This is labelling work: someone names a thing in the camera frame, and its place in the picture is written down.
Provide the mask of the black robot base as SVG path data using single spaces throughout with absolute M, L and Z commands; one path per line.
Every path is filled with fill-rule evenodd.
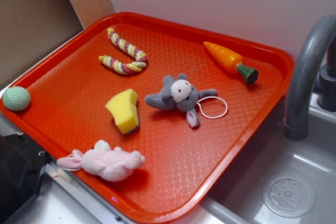
M 39 196 L 48 153 L 27 134 L 1 136 L 1 223 Z

